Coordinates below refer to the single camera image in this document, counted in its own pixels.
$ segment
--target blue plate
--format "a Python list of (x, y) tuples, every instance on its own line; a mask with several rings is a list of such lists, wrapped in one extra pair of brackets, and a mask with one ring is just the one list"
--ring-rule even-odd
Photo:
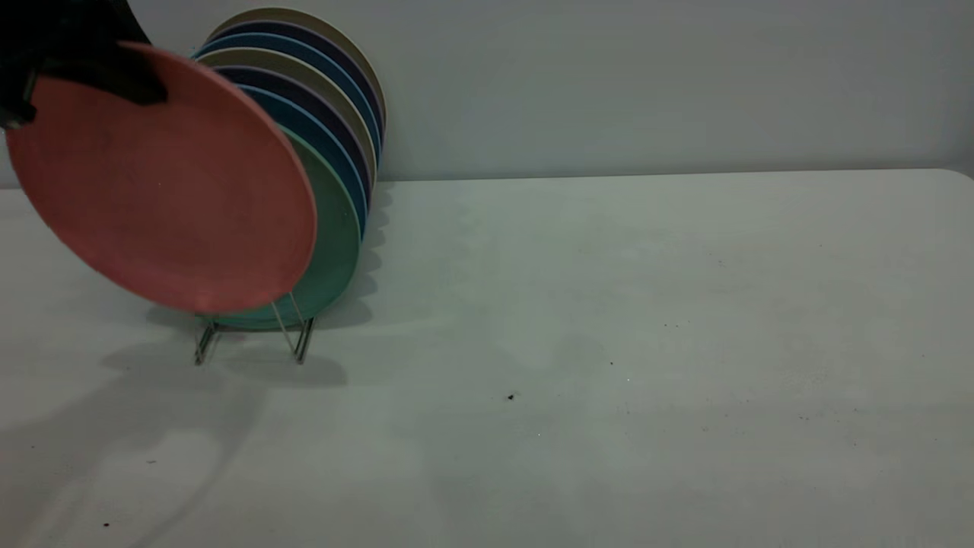
[(356, 209), (358, 221), (358, 236), (365, 235), (365, 192), (361, 181), (358, 180), (355, 164), (348, 152), (342, 148), (338, 139), (310, 112), (277, 94), (254, 88), (252, 86), (238, 86), (261, 106), (274, 121), (291, 130), (312, 148), (335, 170), (342, 184), (352, 197), (352, 204)]
[(249, 66), (218, 66), (215, 70), (237, 86), (250, 86), (271, 92), (309, 112), (316, 120), (328, 128), (346, 151), (349, 160), (356, 168), (358, 181), (365, 193), (365, 204), (371, 204), (372, 180), (365, 166), (365, 154), (356, 141), (356, 136), (327, 102), (303, 84), (261, 68)]
[(267, 32), (233, 34), (208, 42), (196, 52), (194, 58), (226, 48), (261, 48), (271, 50), (273, 52), (287, 54), (296, 59), (301, 59), (305, 63), (313, 66), (327, 76), (328, 79), (334, 82), (348, 96), (365, 121), (369, 136), (372, 139), (372, 145), (376, 151), (376, 157), (380, 157), (382, 153), (382, 130), (379, 118), (372, 110), (372, 106), (369, 105), (365, 92), (349, 76), (349, 73), (334, 60), (299, 40)]
[[(308, 45), (319, 52), (321, 52), (325, 57), (333, 60), (335, 64), (338, 64), (350, 78), (355, 81), (358, 89), (365, 92), (365, 99), (368, 101), (372, 112), (379, 113), (382, 112), (379, 109), (379, 99), (376, 96), (375, 90), (369, 84), (368, 79), (362, 73), (358, 65), (346, 54), (341, 48), (337, 47), (335, 44), (331, 43), (329, 40), (308, 30), (307, 28), (297, 26), (294, 24), (286, 22), (275, 22), (275, 21), (250, 21), (241, 24), (236, 24), (229, 28), (226, 28), (219, 33), (212, 36), (211, 42), (215, 42), (221, 38), (228, 36), (234, 36), (237, 34), (247, 34), (247, 33), (266, 33), (266, 34), (277, 34), (279, 36), (284, 36), (297, 40), (302, 44)], [(376, 117), (379, 121), (379, 131), (380, 135), (384, 135), (386, 131), (385, 121), (382, 120), (381, 116)]]

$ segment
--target stack of plates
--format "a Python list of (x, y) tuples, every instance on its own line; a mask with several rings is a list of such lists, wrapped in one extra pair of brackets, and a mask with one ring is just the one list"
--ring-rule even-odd
[[(311, 183), (318, 234), (304, 276), (276, 303), (286, 325), (332, 304), (355, 273), (385, 139), (386, 105), (375, 72), (345, 35), (282, 8), (253, 10), (220, 25), (195, 55), (274, 119)], [(278, 325), (273, 307), (221, 314), (243, 329)]]

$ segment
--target white wall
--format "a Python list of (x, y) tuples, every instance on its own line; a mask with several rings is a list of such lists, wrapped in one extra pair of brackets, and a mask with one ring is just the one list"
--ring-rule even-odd
[[(969, 0), (278, 3), (373, 59), (385, 178), (943, 166), (972, 150)], [(275, 2), (131, 4), (185, 54)]]

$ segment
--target table surface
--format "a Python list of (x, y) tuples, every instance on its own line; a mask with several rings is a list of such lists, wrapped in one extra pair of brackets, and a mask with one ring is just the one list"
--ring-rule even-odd
[(0, 191), (0, 544), (961, 546), (974, 181), (380, 183), (304, 366)]

